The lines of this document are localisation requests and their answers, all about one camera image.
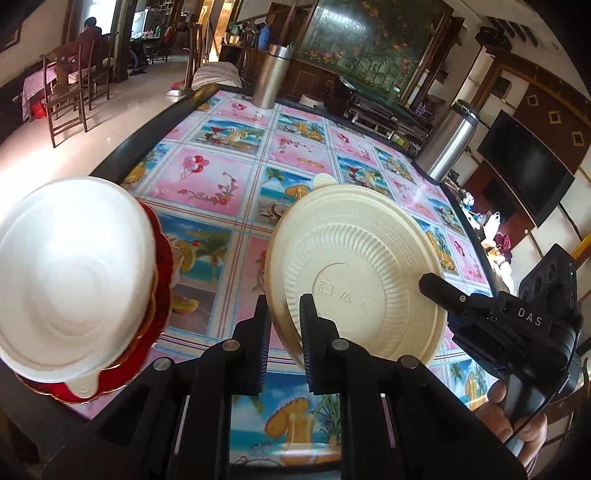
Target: metal canister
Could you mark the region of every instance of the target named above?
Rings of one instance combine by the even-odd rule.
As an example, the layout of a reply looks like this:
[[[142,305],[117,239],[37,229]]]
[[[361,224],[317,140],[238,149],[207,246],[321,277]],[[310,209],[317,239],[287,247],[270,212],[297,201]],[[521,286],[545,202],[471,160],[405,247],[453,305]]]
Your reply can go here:
[[[458,100],[429,134],[415,159],[427,179],[440,183],[460,158],[478,125],[478,113],[464,100]]]
[[[260,108],[271,109],[281,89],[283,78],[290,66],[293,49],[281,45],[269,45],[261,74],[252,96],[252,104]]]

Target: white bowl on floor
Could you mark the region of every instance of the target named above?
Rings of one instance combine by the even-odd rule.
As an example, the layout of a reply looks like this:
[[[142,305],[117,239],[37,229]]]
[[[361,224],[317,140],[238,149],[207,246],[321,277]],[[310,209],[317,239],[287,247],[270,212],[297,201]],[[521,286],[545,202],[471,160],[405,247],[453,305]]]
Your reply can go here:
[[[121,187],[73,177],[32,192],[0,225],[0,357],[39,382],[90,376],[92,390],[144,317],[154,265],[150,222]]]

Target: flat screen television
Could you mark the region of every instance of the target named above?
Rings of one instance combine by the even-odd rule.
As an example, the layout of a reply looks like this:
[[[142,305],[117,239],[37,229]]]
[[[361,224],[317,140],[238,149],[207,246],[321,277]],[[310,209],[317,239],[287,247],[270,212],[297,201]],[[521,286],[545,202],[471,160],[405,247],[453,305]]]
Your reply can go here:
[[[556,208],[574,177],[533,133],[503,110],[478,147],[537,226]]]

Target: patterned tablecloth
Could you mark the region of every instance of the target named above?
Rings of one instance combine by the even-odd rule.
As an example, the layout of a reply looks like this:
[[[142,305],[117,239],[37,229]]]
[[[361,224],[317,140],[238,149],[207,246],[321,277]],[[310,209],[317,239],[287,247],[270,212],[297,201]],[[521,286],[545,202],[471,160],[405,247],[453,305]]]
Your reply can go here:
[[[319,172],[394,200],[425,231],[447,280],[468,294],[491,294],[446,196],[404,155],[320,116],[282,105],[262,110],[244,96],[218,92],[168,133],[124,183],[155,209],[183,257],[170,324],[146,364],[163,355],[175,361],[199,356],[252,316],[264,292],[267,245],[278,217],[296,199],[292,187],[311,189]],[[494,379],[451,338],[447,331],[430,369],[474,409]],[[75,409],[93,417],[114,395]],[[294,439],[313,443],[316,453],[286,455]],[[338,402],[309,393],[273,330],[263,393],[237,398],[233,406],[230,460],[319,463],[338,457],[339,440]]]
[[[57,78],[56,68],[49,67],[47,69],[47,83],[51,83],[53,80]],[[22,121],[24,122],[27,120],[29,115],[31,115],[31,104],[29,100],[33,98],[33,96],[42,91],[44,89],[43,85],[43,70],[39,70],[38,72],[31,73],[27,78],[25,78],[25,83],[22,86]]]

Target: pink tablecloth on small table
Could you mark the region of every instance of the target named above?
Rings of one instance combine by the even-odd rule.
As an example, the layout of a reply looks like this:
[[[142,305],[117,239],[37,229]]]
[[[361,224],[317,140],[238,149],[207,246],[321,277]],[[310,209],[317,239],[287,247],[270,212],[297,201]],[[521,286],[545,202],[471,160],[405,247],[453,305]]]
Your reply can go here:
[[[47,69],[47,82],[50,83],[57,77],[56,68]],[[25,78],[22,86],[22,121],[24,122],[31,115],[31,105],[29,100],[37,93],[43,90],[43,70],[30,74]]]

